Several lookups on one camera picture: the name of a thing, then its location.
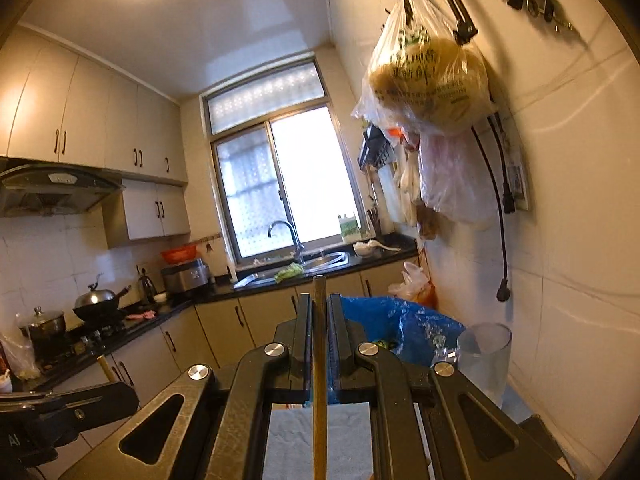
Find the cabinet door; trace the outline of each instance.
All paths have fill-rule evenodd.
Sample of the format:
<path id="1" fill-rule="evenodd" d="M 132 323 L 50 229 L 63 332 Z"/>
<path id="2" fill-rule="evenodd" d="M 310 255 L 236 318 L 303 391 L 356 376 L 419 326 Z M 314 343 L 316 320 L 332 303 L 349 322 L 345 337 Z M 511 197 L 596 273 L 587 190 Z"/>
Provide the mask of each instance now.
<path id="1" fill-rule="evenodd" d="M 184 204 L 184 189 L 165 184 L 156 184 L 156 189 L 158 190 L 164 234 L 171 236 L 188 233 L 191 229 L 189 228 L 187 206 Z"/>
<path id="2" fill-rule="evenodd" d="M 57 447 L 58 458 L 53 462 L 47 462 L 38 466 L 46 480 L 58 480 L 67 469 L 78 462 L 83 456 L 91 451 L 91 447 L 80 435 L 76 440 L 66 446 Z M 38 473 L 33 474 L 33 478 L 41 478 Z"/>
<path id="3" fill-rule="evenodd" d="M 180 132 L 180 108 L 171 101 L 162 104 L 162 143 L 165 149 L 165 176 L 186 182 L 187 167 Z"/>
<path id="4" fill-rule="evenodd" d="M 190 306 L 161 325 L 164 339 L 181 372 L 191 365 L 206 364 L 218 368 L 218 363 L 204 335 L 195 307 Z"/>
<path id="5" fill-rule="evenodd" d="M 22 90 L 47 41 L 22 28 L 14 28 L 0 50 L 0 156 L 5 156 Z"/>
<path id="6" fill-rule="evenodd" d="M 313 294 L 313 283 L 305 283 L 304 285 L 296 286 L 296 296 L 300 294 Z M 360 275 L 357 272 L 352 274 L 345 274 L 343 276 L 336 276 L 335 278 L 328 278 L 326 280 L 326 293 L 329 294 L 341 294 L 343 296 L 351 298 L 359 298 L 364 296 L 364 290 L 362 288 L 362 282 L 360 281 Z"/>
<path id="7" fill-rule="evenodd" d="M 199 304 L 196 311 L 213 355 L 221 367 L 237 363 L 254 348 L 238 300 Z"/>
<path id="8" fill-rule="evenodd" d="M 138 85 L 138 149 L 141 174 L 166 177 L 164 135 L 162 130 L 162 101 L 155 92 Z"/>
<path id="9" fill-rule="evenodd" d="M 24 86 L 9 156 L 57 162 L 62 148 L 62 114 L 78 56 L 48 43 L 33 65 Z"/>
<path id="10" fill-rule="evenodd" d="M 164 390 L 180 374 L 160 328 L 113 352 L 122 379 L 135 388 L 140 406 Z"/>
<path id="11" fill-rule="evenodd" d="M 138 85 L 114 75 L 107 106 L 107 141 L 104 167 L 110 170 L 140 171 L 138 153 Z"/>
<path id="12" fill-rule="evenodd" d="M 294 319 L 296 309 L 292 301 L 293 287 L 240 298 L 240 305 L 256 346 L 273 342 L 276 327 Z"/>
<path id="13" fill-rule="evenodd" d="M 130 240 L 162 236 L 162 219 L 156 184 L 122 180 L 124 215 Z"/>
<path id="14" fill-rule="evenodd" d="M 113 369 L 116 377 L 118 376 L 118 370 L 115 367 L 115 362 L 110 355 L 105 356 L 109 366 Z M 104 384 L 107 383 L 107 377 L 104 375 L 102 368 L 98 363 L 93 364 L 81 371 L 79 374 L 74 375 L 70 379 L 66 380 L 62 384 L 59 384 L 55 388 L 53 388 L 54 392 L 70 392 L 71 390 L 77 390 L 78 388 L 87 388 L 88 386 L 95 386 L 96 384 Z M 122 420 L 117 420 L 116 422 L 112 422 L 111 424 L 106 424 L 104 426 L 100 426 L 99 428 L 93 428 L 92 430 L 83 431 L 82 437 L 91 447 L 96 447 L 100 444 L 105 438 L 110 436 L 111 433 L 116 431 L 120 426 L 122 426 L 129 418 L 123 418 Z"/>
<path id="15" fill-rule="evenodd" d="M 370 297 L 388 296 L 389 285 L 404 281 L 402 278 L 403 270 L 404 261 L 363 270 L 360 276 L 362 277 L 365 294 Z"/>
<path id="16" fill-rule="evenodd" d="M 60 162 L 104 167 L 112 78 L 110 70 L 84 57 L 78 59 L 62 118 Z"/>

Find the window frame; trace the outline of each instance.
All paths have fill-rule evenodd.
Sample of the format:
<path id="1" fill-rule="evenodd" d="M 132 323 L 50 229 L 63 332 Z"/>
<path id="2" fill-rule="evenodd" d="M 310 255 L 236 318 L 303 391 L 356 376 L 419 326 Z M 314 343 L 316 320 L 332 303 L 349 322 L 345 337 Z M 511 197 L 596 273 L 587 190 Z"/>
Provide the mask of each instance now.
<path id="1" fill-rule="evenodd" d="M 237 124 L 236 126 L 232 126 L 231 128 L 227 129 L 227 130 L 223 130 L 222 132 L 216 133 L 216 134 L 212 134 L 211 133 L 211 122 L 210 122 L 210 115 L 209 115 L 209 100 L 213 97 L 216 97 L 228 90 L 231 90 L 233 88 L 237 88 L 239 86 L 242 86 L 245 83 L 251 82 L 253 80 L 257 80 L 260 78 L 263 78 L 265 76 L 268 75 L 272 75 L 278 72 L 282 72 L 283 70 L 287 70 L 289 68 L 293 68 L 295 66 L 299 66 L 302 64 L 308 64 L 309 62 L 312 62 L 315 67 L 316 67 L 316 72 L 318 72 L 318 77 L 320 79 L 320 83 L 322 85 L 322 90 L 324 92 L 324 97 L 321 98 L 316 98 L 316 99 L 311 99 L 309 101 L 305 101 L 303 103 L 299 103 L 296 105 L 291 105 L 288 107 L 284 107 L 281 108 L 279 110 L 276 110 L 274 112 L 270 112 L 268 114 L 264 114 L 262 116 L 256 117 L 255 119 L 246 121 L 244 123 L 241 124 Z M 224 215 L 223 221 L 225 223 L 225 229 L 226 232 L 229 234 L 229 243 L 231 245 L 232 251 L 233 251 L 233 256 L 234 256 L 234 260 L 236 262 L 236 264 L 239 266 L 239 268 L 245 268 L 245 267 L 252 267 L 254 266 L 254 261 L 256 259 L 259 260 L 276 260 L 276 259 L 287 259 L 290 258 L 290 254 L 293 250 L 293 245 L 289 245 L 277 250 L 273 250 L 273 251 L 267 251 L 265 253 L 259 253 L 259 254 L 254 254 L 252 256 L 242 256 L 240 253 L 240 247 L 238 245 L 238 238 L 236 236 L 236 231 L 233 225 L 233 221 L 231 219 L 231 214 L 230 214 L 230 210 L 229 210 L 229 206 L 228 206 L 228 201 L 226 198 L 226 192 L 225 192 L 225 187 L 224 187 L 224 183 L 222 181 L 222 174 L 220 171 L 220 160 L 218 158 L 218 150 L 217 145 L 221 144 L 222 142 L 226 142 L 228 140 L 231 140 L 232 138 L 235 137 L 239 137 L 245 134 L 249 134 L 251 132 L 254 132 L 256 130 L 260 130 L 260 129 L 264 129 L 266 134 L 267 134 L 267 139 L 269 142 L 269 146 L 270 146 L 270 150 L 271 150 L 271 157 L 273 159 L 273 164 L 275 167 L 275 171 L 276 171 L 276 176 L 278 179 L 278 187 L 280 189 L 280 194 L 282 197 L 282 204 L 284 206 L 284 210 L 287 216 L 287 221 L 289 221 L 294 227 L 295 227 L 295 221 L 293 219 L 293 215 L 290 211 L 290 205 L 289 205 L 289 198 L 287 197 L 287 191 L 286 188 L 284 186 L 284 180 L 282 179 L 282 173 L 280 171 L 280 164 L 278 162 L 278 154 L 276 152 L 276 147 L 274 144 L 274 140 L 273 140 L 273 133 L 271 131 L 271 121 L 276 121 L 279 119 L 284 119 L 287 117 L 291 117 L 293 115 L 297 115 L 303 112 L 308 112 L 311 110 L 315 110 L 316 108 L 322 108 L 322 107 L 326 107 L 328 112 L 329 112 L 329 117 L 331 117 L 331 121 L 332 124 L 334 126 L 334 130 L 336 133 L 336 137 L 338 139 L 338 145 L 340 146 L 340 152 L 342 153 L 342 160 L 344 162 L 344 165 L 346 167 L 347 170 L 347 175 L 350 181 L 350 185 L 351 185 L 351 192 L 353 193 L 353 198 L 354 198 L 354 202 L 356 205 L 356 211 L 355 213 L 358 215 L 358 220 L 360 221 L 360 225 L 361 226 L 367 226 L 367 216 L 366 213 L 364 211 L 364 202 L 362 201 L 362 196 L 360 193 L 360 189 L 358 188 L 358 183 L 356 180 L 356 176 L 354 174 L 353 171 L 353 165 L 351 163 L 351 160 L 349 158 L 349 153 L 347 152 L 346 149 L 346 145 L 344 143 L 344 138 L 342 137 L 342 132 L 340 130 L 340 124 L 338 123 L 338 121 L 336 120 L 335 117 L 335 113 L 334 113 L 334 109 L 332 106 L 332 102 L 331 99 L 329 98 L 329 94 L 326 90 L 326 85 L 324 82 L 324 79 L 322 78 L 322 73 L 320 72 L 320 67 L 318 66 L 318 62 L 316 61 L 316 58 L 306 58 L 306 59 L 301 59 L 301 60 L 297 60 L 296 62 L 293 63 L 289 63 L 289 64 L 283 64 L 281 66 L 278 66 L 276 68 L 272 68 L 270 70 L 266 70 L 264 72 L 255 74 L 253 76 L 251 76 L 250 78 L 244 79 L 244 80 L 240 80 L 235 82 L 233 85 L 229 85 L 223 89 L 220 89 L 217 92 L 213 92 L 209 95 L 207 95 L 206 97 L 204 97 L 203 99 L 204 101 L 204 116 L 205 116 L 205 122 L 206 122 L 206 126 L 207 126 L 207 131 L 209 133 L 208 135 L 208 140 L 210 143 L 210 148 L 211 148 L 211 154 L 213 157 L 213 164 L 214 164 L 214 170 L 216 173 L 216 185 L 218 187 L 218 195 L 220 197 L 220 201 L 222 202 L 222 212 Z M 305 251 L 313 251 L 313 250 L 320 250 L 324 247 L 330 246 L 330 245 L 335 245 L 335 244 L 340 244 L 342 243 L 342 237 L 340 235 L 334 235 L 331 237 L 327 237 L 327 238 L 320 238 L 319 240 L 313 240 L 311 242 L 304 242 L 305 244 Z"/>

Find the window pane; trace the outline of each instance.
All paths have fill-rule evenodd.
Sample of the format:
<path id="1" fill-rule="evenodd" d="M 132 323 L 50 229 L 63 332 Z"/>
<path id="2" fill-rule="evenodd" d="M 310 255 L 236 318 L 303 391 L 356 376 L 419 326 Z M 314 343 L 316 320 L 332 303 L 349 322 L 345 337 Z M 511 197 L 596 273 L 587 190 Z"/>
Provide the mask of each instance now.
<path id="1" fill-rule="evenodd" d="M 322 83 L 313 63 L 287 68 L 211 98 L 211 133 L 220 133 L 264 114 L 323 96 Z"/>
<path id="2" fill-rule="evenodd" d="M 338 215 L 353 216 L 356 204 L 329 110 L 273 121 L 271 131 L 300 241 L 340 234 Z"/>
<path id="3" fill-rule="evenodd" d="M 265 129 L 222 142 L 216 149 L 240 255 L 245 258 L 292 245 L 287 229 L 274 229 L 272 237 L 267 236 L 269 224 L 287 215 L 278 195 Z"/>

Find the window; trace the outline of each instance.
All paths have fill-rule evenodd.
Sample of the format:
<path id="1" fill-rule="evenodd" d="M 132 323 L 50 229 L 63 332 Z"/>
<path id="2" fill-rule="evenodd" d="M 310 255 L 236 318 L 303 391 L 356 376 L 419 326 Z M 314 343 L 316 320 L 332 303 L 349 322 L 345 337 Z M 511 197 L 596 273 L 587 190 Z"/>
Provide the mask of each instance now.
<path id="1" fill-rule="evenodd" d="M 247 95 L 252 99 L 240 97 Z M 289 255 L 293 241 L 286 226 L 277 225 L 268 237 L 273 221 L 289 221 L 305 247 L 313 249 L 341 241 L 338 215 L 364 217 L 314 63 L 214 96 L 206 109 L 226 226 L 239 264 Z"/>

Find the range hood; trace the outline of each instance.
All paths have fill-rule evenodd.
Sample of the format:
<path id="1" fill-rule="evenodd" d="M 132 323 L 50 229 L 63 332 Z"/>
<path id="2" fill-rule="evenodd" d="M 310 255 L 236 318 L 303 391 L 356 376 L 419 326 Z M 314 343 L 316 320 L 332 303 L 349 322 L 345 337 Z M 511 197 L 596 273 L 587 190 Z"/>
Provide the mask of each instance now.
<path id="1" fill-rule="evenodd" d="M 64 164 L 3 159 L 0 171 L 0 217 L 79 214 L 122 189 L 97 173 Z"/>

